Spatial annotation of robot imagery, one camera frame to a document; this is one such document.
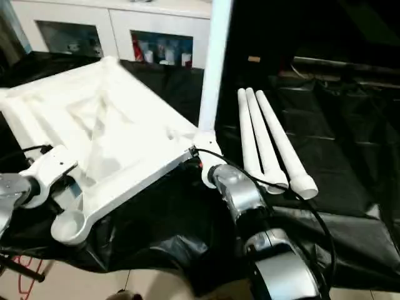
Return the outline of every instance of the white mounting clamp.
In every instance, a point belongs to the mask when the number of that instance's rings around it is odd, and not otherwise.
[[[19,174],[34,178],[40,185],[40,193],[32,198],[23,208],[36,208],[49,197],[51,186],[63,175],[77,166],[77,161],[64,146],[56,146],[37,159],[29,169]]]
[[[193,143],[196,148],[207,149],[222,155],[221,148],[219,148],[216,140],[215,131],[199,131],[195,135]],[[201,179],[207,187],[215,189],[216,186],[208,179],[208,172],[213,166],[226,164],[226,162],[206,152],[199,152],[199,157],[202,163]]]

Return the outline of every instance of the black tarp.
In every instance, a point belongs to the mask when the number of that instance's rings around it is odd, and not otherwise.
[[[0,78],[12,87],[96,61],[31,53]],[[122,65],[194,124],[203,72],[123,61]],[[242,163],[236,91],[225,84],[216,122],[217,141]],[[319,187],[312,200],[334,236],[339,267],[335,285],[400,291],[400,101],[389,90],[266,77],[263,89],[299,157]],[[4,118],[0,156],[18,150]],[[24,168],[22,156],[0,171]],[[240,243],[220,195],[201,182],[196,159],[127,201],[93,227],[86,243],[66,247],[51,238],[56,213],[47,204],[15,212],[0,240],[2,253],[65,261],[94,272],[158,268],[186,276],[195,294],[244,276]],[[267,199],[285,230],[301,240],[321,265],[328,245],[317,222],[285,196]]]

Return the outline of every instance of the red cable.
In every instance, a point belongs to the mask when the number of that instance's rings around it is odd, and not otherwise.
[[[15,257],[14,260],[17,261],[17,263],[19,263],[20,265],[28,268],[31,265],[33,258],[30,257],[27,264],[23,264],[21,262],[21,257],[20,256]],[[39,272],[39,270],[40,270],[40,268],[42,266],[42,263],[43,263],[43,260],[41,259],[35,272],[37,272],[37,273]],[[33,288],[33,285],[35,283],[35,280],[32,279],[31,285],[29,286],[29,289],[27,291],[23,291],[21,280],[22,280],[22,275],[19,274],[19,276],[18,276],[18,292],[20,293],[20,295],[24,295],[25,296],[25,297],[20,297],[20,299],[21,300],[28,300],[29,296],[31,295],[32,288]]]

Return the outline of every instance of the white cylindrical rod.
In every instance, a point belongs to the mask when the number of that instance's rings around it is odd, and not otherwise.
[[[201,131],[214,130],[232,3],[233,0],[212,2],[211,27],[198,126]]]
[[[263,115],[257,103],[256,95],[251,87],[246,89],[247,103],[249,105],[250,116],[254,133],[256,134],[257,147],[260,152],[262,168],[264,169],[265,181],[273,184],[278,184],[284,188],[288,188],[288,180],[285,173],[279,166],[275,151],[269,138],[267,127],[264,123]],[[268,186],[267,191],[270,194],[281,194],[284,190]]]
[[[244,89],[239,89],[237,91],[237,100],[239,102],[240,134],[244,169],[251,176],[264,179],[258,159],[256,140],[254,139],[248,100],[246,99],[246,92]]]
[[[291,189],[304,199],[311,199],[317,196],[318,188],[313,178],[308,175],[304,169],[303,164],[288,139],[288,136],[276,117],[273,108],[269,104],[267,97],[264,95],[263,91],[257,91],[256,96],[262,113],[267,121],[269,130],[271,131],[276,146],[279,149],[287,173],[289,173]]]

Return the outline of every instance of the black wire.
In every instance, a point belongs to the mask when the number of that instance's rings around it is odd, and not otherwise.
[[[260,179],[258,179],[256,177],[250,175],[248,172],[246,172],[243,168],[239,167],[237,164],[232,162],[230,159],[228,159],[228,158],[226,158],[226,157],[224,157],[222,155],[219,155],[218,153],[212,152],[212,151],[207,150],[207,149],[201,149],[201,148],[196,148],[194,150],[194,152],[205,152],[205,153],[211,154],[213,156],[216,156],[217,158],[222,159],[227,164],[229,164],[232,167],[234,167],[234,168],[238,169],[239,171],[241,171],[251,181],[256,183],[256,186],[257,186],[257,188],[259,190],[261,190],[261,187],[259,186],[259,184],[257,182],[266,184],[268,186],[272,186],[274,188],[282,189],[283,191],[286,191],[286,192],[289,192],[289,193],[293,194],[294,197],[297,200],[299,200],[304,206],[307,207],[307,210],[309,210],[314,215],[314,217],[317,219],[319,225],[322,227],[322,230],[324,231],[324,234],[325,234],[325,236],[326,236],[326,238],[327,238],[327,240],[329,242],[329,247],[331,248],[330,276],[328,278],[329,280],[325,279],[325,284],[326,284],[326,287],[327,287],[326,289],[327,289],[327,292],[329,292],[329,290],[332,287],[332,284],[333,284],[333,281],[334,281],[334,275],[335,275],[335,272],[336,272],[336,248],[335,248],[335,244],[334,244],[331,232],[329,231],[328,227],[326,226],[324,220],[320,217],[318,212],[313,208],[313,206],[308,201],[306,201],[303,197],[301,197],[298,193],[294,192],[293,190],[288,189],[286,187],[279,186],[277,184],[273,184],[273,183],[270,183],[270,182],[267,182],[267,181],[260,180]]]
[[[3,156],[2,158],[0,158],[0,164],[3,163],[4,161],[6,161],[7,159],[13,158],[14,156],[20,155],[22,153],[28,152],[28,151],[32,151],[32,150],[37,150],[37,149],[49,149],[51,148],[50,145],[38,145],[38,146],[33,146],[33,147],[28,147],[19,151],[14,151],[10,154],[7,154],[5,156]]]

